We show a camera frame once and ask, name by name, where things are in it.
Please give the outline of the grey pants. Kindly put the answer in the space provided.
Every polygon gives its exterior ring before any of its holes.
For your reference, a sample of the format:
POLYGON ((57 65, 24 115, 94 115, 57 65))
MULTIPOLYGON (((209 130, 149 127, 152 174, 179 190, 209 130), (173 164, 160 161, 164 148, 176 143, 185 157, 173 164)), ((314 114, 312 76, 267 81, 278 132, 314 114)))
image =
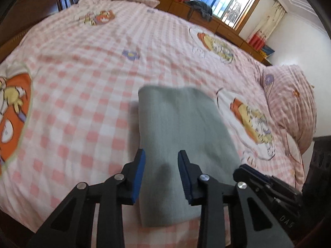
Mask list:
POLYGON ((197 218, 178 169, 178 153, 221 183, 234 184, 241 163, 215 102, 192 88, 144 86, 139 90, 140 146, 146 164, 139 194, 143 227, 166 227, 197 218))

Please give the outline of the dark clothing on cabinet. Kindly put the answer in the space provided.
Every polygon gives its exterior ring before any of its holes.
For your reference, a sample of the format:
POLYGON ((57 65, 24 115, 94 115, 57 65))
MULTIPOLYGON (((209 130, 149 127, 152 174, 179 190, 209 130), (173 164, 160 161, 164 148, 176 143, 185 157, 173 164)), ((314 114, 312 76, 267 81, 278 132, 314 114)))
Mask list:
POLYGON ((197 11, 202 19, 206 20, 207 22, 211 22, 213 17, 213 10, 212 7, 207 5, 205 2, 202 1, 185 1, 186 5, 190 6, 190 11, 187 14, 187 18, 189 19, 194 11, 197 11))

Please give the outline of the pink checkered pillow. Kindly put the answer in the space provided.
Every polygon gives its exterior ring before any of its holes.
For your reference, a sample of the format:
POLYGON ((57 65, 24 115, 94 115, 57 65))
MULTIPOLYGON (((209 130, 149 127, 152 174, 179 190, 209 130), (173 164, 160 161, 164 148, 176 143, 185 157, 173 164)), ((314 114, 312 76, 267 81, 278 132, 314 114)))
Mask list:
POLYGON ((263 69, 262 87, 269 111, 304 154, 317 127, 317 106, 313 86, 298 65, 268 66, 263 69))

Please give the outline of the blue book on cabinet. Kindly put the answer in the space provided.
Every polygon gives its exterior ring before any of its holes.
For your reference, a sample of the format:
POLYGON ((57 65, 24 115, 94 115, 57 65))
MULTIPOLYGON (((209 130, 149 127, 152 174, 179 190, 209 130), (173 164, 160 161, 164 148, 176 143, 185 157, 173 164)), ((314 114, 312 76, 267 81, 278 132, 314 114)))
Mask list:
POLYGON ((273 55, 273 53, 275 52, 275 50, 273 50, 271 47, 264 45, 260 50, 259 50, 259 54, 267 59, 269 58, 271 55, 273 55))

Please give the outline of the right floral curtain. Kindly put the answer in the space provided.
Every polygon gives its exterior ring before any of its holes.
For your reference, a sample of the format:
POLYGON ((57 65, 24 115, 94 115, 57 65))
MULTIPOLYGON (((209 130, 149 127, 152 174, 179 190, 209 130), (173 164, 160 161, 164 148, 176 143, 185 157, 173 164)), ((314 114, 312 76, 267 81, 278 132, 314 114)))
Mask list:
POLYGON ((247 43, 256 51, 262 49, 267 39, 271 36, 281 19, 284 17, 286 10, 278 2, 272 5, 264 14, 260 22, 254 28, 253 32, 247 39, 247 43))

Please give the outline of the pink checkered bed cover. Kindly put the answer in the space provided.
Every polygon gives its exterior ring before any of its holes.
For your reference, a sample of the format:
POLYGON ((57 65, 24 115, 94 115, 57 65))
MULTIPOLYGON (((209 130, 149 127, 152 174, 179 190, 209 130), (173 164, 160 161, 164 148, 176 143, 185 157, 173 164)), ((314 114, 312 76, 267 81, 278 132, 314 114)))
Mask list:
MULTIPOLYGON (((295 140, 273 120, 265 66, 155 0, 80 0, 35 25, 1 63, 1 210, 36 232, 79 182, 104 182, 140 146, 139 90, 192 87, 216 104, 241 163, 297 189, 295 140)), ((198 218, 143 227, 127 247, 192 247, 198 218)))

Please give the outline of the wooden window cabinet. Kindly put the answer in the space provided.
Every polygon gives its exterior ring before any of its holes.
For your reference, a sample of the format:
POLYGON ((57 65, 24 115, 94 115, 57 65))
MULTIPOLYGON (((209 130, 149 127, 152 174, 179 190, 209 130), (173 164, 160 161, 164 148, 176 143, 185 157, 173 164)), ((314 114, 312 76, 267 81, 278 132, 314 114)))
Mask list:
POLYGON ((239 47, 240 49, 247 52, 254 59, 261 62, 265 66, 271 66, 272 64, 264 58, 258 51, 248 44, 243 38, 239 36, 239 32, 228 27, 226 24, 221 22, 219 18, 213 16, 212 20, 209 22, 204 20, 198 11, 192 11, 190 13, 191 7, 186 3, 179 2, 176 0, 158 0, 160 3, 157 9, 171 13, 178 16, 184 20, 187 20, 193 24, 197 24, 211 31, 215 35, 227 40, 233 45, 239 47))

